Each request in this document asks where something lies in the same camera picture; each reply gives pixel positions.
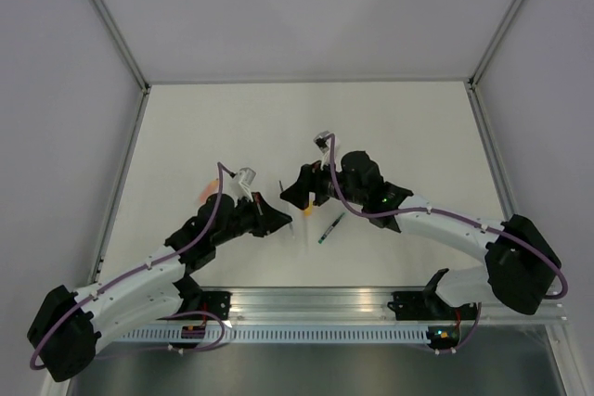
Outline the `aluminium mounting rail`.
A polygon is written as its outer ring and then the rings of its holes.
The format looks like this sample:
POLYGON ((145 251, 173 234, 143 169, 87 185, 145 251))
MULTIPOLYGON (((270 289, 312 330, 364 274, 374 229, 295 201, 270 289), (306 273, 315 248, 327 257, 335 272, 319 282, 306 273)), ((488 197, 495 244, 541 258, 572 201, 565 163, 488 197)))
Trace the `aluminium mounting rail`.
MULTIPOLYGON (((414 287, 231 287, 206 288, 232 293, 228 320, 248 324, 351 324, 396 321, 387 303, 395 291, 414 287)), ((421 323, 427 321, 398 321, 421 323)), ((534 315, 524 315, 499 302, 482 303, 485 325, 565 324, 568 316, 557 301, 543 301, 534 315)))

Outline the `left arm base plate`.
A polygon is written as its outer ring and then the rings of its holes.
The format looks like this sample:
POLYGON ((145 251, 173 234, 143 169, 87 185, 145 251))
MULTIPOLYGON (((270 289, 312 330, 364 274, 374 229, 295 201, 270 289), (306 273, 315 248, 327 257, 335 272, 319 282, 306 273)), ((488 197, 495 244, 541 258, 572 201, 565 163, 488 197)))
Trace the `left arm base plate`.
POLYGON ((198 310, 212 313, 226 321, 231 308, 232 293, 223 290, 203 291, 200 295, 198 310))

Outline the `grey purple pen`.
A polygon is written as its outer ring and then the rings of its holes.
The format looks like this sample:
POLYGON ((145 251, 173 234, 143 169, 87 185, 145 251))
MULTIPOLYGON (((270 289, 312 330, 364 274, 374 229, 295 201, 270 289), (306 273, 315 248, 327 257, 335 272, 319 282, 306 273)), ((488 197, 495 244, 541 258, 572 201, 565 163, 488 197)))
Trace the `grey purple pen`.
POLYGON ((282 181, 279 179, 278 180, 278 186, 279 186, 279 199, 281 201, 281 204, 283 206, 283 211, 284 213, 286 213, 287 215, 290 216, 291 218, 291 222, 288 224, 289 230, 290 230, 290 234, 291 234, 291 240, 292 241, 296 241, 296 235, 295 235, 295 225, 294 225, 294 217, 292 215, 291 212, 291 205, 288 201, 284 200, 283 198, 280 197, 280 195, 282 195, 282 193, 285 191, 284 186, 282 184, 282 181))

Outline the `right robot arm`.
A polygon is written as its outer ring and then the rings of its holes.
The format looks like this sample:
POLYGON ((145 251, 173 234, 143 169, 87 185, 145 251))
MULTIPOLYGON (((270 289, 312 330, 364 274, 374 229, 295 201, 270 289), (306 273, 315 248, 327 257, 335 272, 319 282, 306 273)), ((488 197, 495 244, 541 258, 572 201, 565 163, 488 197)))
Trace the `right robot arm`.
POLYGON ((534 223, 514 214, 507 221, 460 215, 435 208, 411 190, 386 181, 366 152, 349 152, 335 166, 320 160, 301 167, 282 200, 300 210, 331 198, 371 224, 399 234, 422 236, 458 250, 478 264, 438 270, 420 293, 424 311, 442 319, 456 309, 497 300, 516 313, 533 315, 551 286, 560 282, 562 263, 534 223))

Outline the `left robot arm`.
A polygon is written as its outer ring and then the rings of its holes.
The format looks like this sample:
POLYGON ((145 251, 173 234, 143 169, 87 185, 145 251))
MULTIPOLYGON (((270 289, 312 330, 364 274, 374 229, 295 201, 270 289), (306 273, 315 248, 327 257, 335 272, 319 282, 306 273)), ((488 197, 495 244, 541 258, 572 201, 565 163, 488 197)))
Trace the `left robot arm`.
POLYGON ((33 318, 27 339, 31 367, 56 382, 81 373, 115 339, 157 319, 200 313, 200 286, 192 274, 213 261, 217 247, 244 235, 263 238, 291 224, 258 192, 227 194, 206 202, 138 266, 103 282, 50 290, 33 318))

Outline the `left aluminium frame post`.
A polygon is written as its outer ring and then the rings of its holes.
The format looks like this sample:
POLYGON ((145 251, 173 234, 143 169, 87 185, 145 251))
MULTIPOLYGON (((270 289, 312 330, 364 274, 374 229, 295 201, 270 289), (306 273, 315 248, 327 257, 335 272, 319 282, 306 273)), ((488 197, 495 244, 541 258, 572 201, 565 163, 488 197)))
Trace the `left aluminium frame post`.
POLYGON ((121 201, 125 179, 129 171, 130 163, 136 147, 136 140, 144 118, 151 85, 136 62, 136 59, 133 56, 128 43, 126 42, 121 28, 112 15, 107 2, 105 0, 88 0, 88 2, 96 13, 97 18, 99 19, 103 30, 108 35, 108 38, 118 57, 132 77, 136 90, 136 96, 132 108, 133 114, 126 121, 126 133, 123 140, 122 149, 120 150, 120 158, 117 164, 117 170, 110 188, 107 208, 103 214, 94 247, 94 253, 92 257, 93 262, 88 276, 88 281, 93 282, 100 274, 104 262, 105 253, 110 241, 116 213, 121 201))

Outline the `aluminium frame post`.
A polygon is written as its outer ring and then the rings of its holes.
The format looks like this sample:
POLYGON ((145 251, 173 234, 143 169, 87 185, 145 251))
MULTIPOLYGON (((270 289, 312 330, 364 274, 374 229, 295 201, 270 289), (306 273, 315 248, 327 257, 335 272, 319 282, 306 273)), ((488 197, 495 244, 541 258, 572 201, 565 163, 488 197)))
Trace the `aluminium frame post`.
POLYGON ((107 2, 105 0, 88 0, 88 2, 96 13, 97 18, 99 19, 103 30, 108 35, 108 38, 118 57, 132 77, 136 90, 136 96, 132 108, 133 114, 126 121, 126 133, 123 140, 122 149, 120 150, 120 158, 117 164, 117 170, 110 188, 107 208, 103 214, 94 247, 94 253, 92 257, 93 262, 88 276, 88 281, 93 282, 100 274, 104 262, 105 253, 110 241, 116 213, 121 201, 125 179, 129 171, 130 163, 136 147, 136 140, 144 118, 151 85, 136 62, 136 59, 133 56, 128 43, 126 42, 121 28, 112 15, 107 2))
POLYGON ((511 0, 498 22, 486 49, 480 56, 471 76, 464 82, 471 112, 481 139, 487 164, 496 189, 497 199, 503 215, 510 218, 517 211, 517 200, 512 191, 509 176, 499 150, 486 105, 480 91, 480 84, 485 79, 489 68, 503 46, 514 23, 521 16, 528 0, 511 0))

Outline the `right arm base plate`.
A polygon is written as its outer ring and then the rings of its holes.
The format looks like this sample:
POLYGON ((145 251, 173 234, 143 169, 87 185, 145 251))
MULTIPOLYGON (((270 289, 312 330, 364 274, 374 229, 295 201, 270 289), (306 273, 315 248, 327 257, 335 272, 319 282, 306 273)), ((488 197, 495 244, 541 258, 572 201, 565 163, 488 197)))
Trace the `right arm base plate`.
POLYGON ((478 315, 477 305, 452 307, 433 294, 422 291, 395 291, 387 307, 398 321, 470 321, 478 315))

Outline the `right aluminium frame post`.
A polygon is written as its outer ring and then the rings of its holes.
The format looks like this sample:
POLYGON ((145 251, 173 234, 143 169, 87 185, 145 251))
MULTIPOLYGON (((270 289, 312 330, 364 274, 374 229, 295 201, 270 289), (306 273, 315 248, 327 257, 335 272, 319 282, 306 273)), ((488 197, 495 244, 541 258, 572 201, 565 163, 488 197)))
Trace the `right aluminium frame post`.
POLYGON ((509 176, 499 150, 486 105, 480 91, 480 84, 485 79, 489 68, 503 46, 514 23, 521 16, 528 0, 511 0, 498 22, 486 49, 480 56, 471 76, 464 82, 471 112, 481 139, 487 164, 496 189, 497 199, 503 215, 510 218, 517 211, 517 200, 512 191, 509 176))

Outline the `green pen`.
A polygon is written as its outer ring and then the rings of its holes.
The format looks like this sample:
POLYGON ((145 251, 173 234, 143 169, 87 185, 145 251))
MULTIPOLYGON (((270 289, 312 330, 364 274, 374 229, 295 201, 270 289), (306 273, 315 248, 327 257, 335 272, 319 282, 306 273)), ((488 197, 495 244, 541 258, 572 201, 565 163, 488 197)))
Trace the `green pen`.
POLYGON ((344 218, 345 216, 345 212, 342 212, 339 216, 337 216, 332 223, 326 228, 326 230, 324 231, 324 233, 319 237, 317 243, 318 244, 322 244, 325 242, 325 240, 328 238, 328 236, 331 234, 331 232, 336 228, 336 226, 341 222, 341 220, 344 218))

